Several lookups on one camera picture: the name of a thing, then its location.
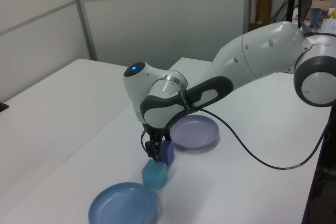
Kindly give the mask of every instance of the black cable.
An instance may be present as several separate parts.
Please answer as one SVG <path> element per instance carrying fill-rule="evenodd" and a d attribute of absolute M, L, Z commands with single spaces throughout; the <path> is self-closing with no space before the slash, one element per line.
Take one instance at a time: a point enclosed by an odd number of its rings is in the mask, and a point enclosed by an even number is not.
<path fill-rule="evenodd" d="M 291 169 L 295 169 L 297 167 L 300 167 L 302 165 L 304 165 L 316 152 L 316 150 L 318 149 L 320 143 L 323 140 L 324 135 L 326 134 L 329 124 L 332 121 L 331 118 L 329 117 L 327 124 L 324 127 L 324 130 L 320 136 L 320 139 L 318 140 L 314 150 L 310 153 L 310 155 L 300 164 L 297 164 L 295 166 L 290 166 L 290 167 L 277 167 L 277 166 L 272 166 L 269 165 L 267 163 L 265 163 L 264 161 L 260 160 L 258 157 L 256 157 L 244 144 L 243 142 L 240 140 L 240 138 L 238 137 L 238 135 L 236 134 L 236 132 L 230 127 L 230 125 L 228 125 L 223 119 L 221 119 L 219 116 L 215 115 L 214 113 L 211 113 L 210 111 L 204 110 L 204 109 L 199 109 L 200 111 L 203 111 L 205 113 L 208 113 L 209 115 L 212 115 L 213 117 L 217 118 L 218 120 L 220 120 L 222 123 L 225 124 L 226 127 L 228 127 L 228 129 L 232 132 L 232 134 L 234 134 L 234 136 L 237 138 L 237 140 L 239 141 L 239 143 L 242 145 L 242 147 L 248 152 L 248 154 L 250 154 L 254 159 L 256 159 L 257 161 L 259 161 L 260 163 L 262 163 L 263 165 L 266 165 L 272 169 L 276 169 L 276 170 L 291 170 Z"/>
<path fill-rule="evenodd" d="M 284 19 L 285 19 L 285 17 L 287 16 L 287 13 L 284 15 L 284 17 L 282 18 L 282 20 L 281 21 L 283 21 Z"/>
<path fill-rule="evenodd" d="M 283 0 L 282 5 L 280 6 L 280 10 L 283 8 L 285 1 L 286 1 L 286 0 Z M 274 18 L 274 20 L 273 20 L 273 23 L 275 23 L 275 20 L 277 19 L 279 13 L 280 13 L 280 11 L 279 11 L 278 14 L 275 16 L 275 18 Z"/>
<path fill-rule="evenodd" d="M 145 148 L 145 146 L 143 146 L 143 136 L 145 136 L 145 133 L 146 133 L 146 129 L 143 130 L 142 134 L 141 134 L 141 145 L 142 145 L 142 148 L 144 149 L 144 151 L 147 153 L 147 150 Z"/>
<path fill-rule="evenodd" d="M 158 155 L 157 155 L 157 156 L 158 156 L 157 158 L 158 158 L 158 159 L 157 159 L 156 162 L 160 161 L 160 159 L 161 159 L 161 143 L 162 143 L 162 137 L 160 137 L 160 140 L 159 140 L 159 149 L 157 150 L 157 152 L 158 152 L 158 153 L 157 153 L 157 154 L 158 154 Z"/>

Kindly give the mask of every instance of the light blue cube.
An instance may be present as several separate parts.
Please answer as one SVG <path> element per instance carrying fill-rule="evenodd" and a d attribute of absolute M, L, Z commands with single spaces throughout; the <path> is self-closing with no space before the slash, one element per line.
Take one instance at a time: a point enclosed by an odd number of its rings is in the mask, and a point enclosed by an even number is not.
<path fill-rule="evenodd" d="M 167 166 L 150 159 L 141 171 L 144 186 L 161 189 L 167 181 Z"/>

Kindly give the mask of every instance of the purple cube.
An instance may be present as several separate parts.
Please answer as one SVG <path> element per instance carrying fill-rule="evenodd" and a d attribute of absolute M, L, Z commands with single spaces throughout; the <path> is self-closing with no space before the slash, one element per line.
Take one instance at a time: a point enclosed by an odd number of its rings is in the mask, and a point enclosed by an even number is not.
<path fill-rule="evenodd" d="M 172 141 L 162 140 L 160 157 L 166 165 L 172 164 L 174 159 L 174 143 Z"/>

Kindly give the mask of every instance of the white wall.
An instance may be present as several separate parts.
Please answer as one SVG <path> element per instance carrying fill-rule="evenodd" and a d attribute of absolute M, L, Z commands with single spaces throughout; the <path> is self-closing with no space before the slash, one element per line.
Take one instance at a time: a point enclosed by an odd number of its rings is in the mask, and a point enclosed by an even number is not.
<path fill-rule="evenodd" d="M 0 0 L 0 101 L 89 58 L 75 0 Z"/>
<path fill-rule="evenodd" d="M 244 0 L 83 0 L 99 61 L 167 69 L 213 60 L 243 33 Z"/>

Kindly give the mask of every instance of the plate rim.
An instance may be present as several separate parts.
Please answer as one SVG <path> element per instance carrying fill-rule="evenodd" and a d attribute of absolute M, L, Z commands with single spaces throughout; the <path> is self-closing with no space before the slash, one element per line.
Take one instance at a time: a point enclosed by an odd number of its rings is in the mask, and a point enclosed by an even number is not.
<path fill-rule="evenodd" d="M 208 144 L 206 145 L 202 145 L 202 146 L 198 146 L 198 147 L 186 147 L 184 145 L 181 145 L 177 142 L 175 142 L 173 139 L 172 141 L 174 142 L 174 144 L 177 146 L 177 147 L 180 147 L 180 148 L 183 148 L 185 150 L 201 150 L 201 149 L 204 149 L 204 148 L 207 148 L 209 146 L 211 146 L 212 144 L 214 144 L 216 142 L 216 140 L 218 139 L 219 137 L 219 126 L 218 126 L 218 123 L 213 120 L 212 118 L 210 118 L 209 116 L 205 116 L 205 115 L 198 115 L 198 114 L 193 114 L 193 115 L 187 115 L 187 116 L 184 116 L 183 118 L 179 119 L 172 127 L 171 127 L 171 130 L 173 129 L 173 127 L 178 124 L 178 122 L 180 121 L 181 123 L 187 123 L 187 122 L 191 122 L 191 120 L 188 120 L 188 118 L 198 118 L 197 121 L 202 121 L 202 122 L 205 122 L 205 120 L 207 122 L 209 122 L 212 126 L 214 126 L 215 128 L 215 138 L 210 141 Z"/>
<path fill-rule="evenodd" d="M 150 198 L 152 198 L 153 200 L 153 207 L 154 207 L 154 214 L 153 214 L 153 220 L 155 219 L 155 216 L 158 214 L 157 213 L 157 203 L 156 203 L 156 197 L 154 195 L 153 192 L 151 192 L 147 187 L 145 187 L 144 185 L 140 184 L 140 183 L 136 183 L 136 182 L 121 182 L 121 183 L 117 183 L 114 184 L 112 186 L 109 186 L 107 188 L 105 188 L 103 191 L 101 191 L 100 193 L 98 193 L 95 198 L 93 199 L 93 201 L 90 204 L 89 207 L 89 211 L 88 211 L 88 220 L 90 224 L 99 224 L 95 221 L 95 218 L 97 216 L 97 212 L 93 212 L 94 207 L 97 205 L 97 203 L 95 201 L 98 200 L 99 197 L 101 197 L 104 193 L 106 193 L 106 191 L 111 190 L 113 187 L 118 187 L 118 186 L 125 186 L 125 188 L 132 188 L 132 186 L 136 187 L 136 189 L 138 190 L 143 190 L 145 192 L 148 193 L 148 195 L 150 195 Z"/>

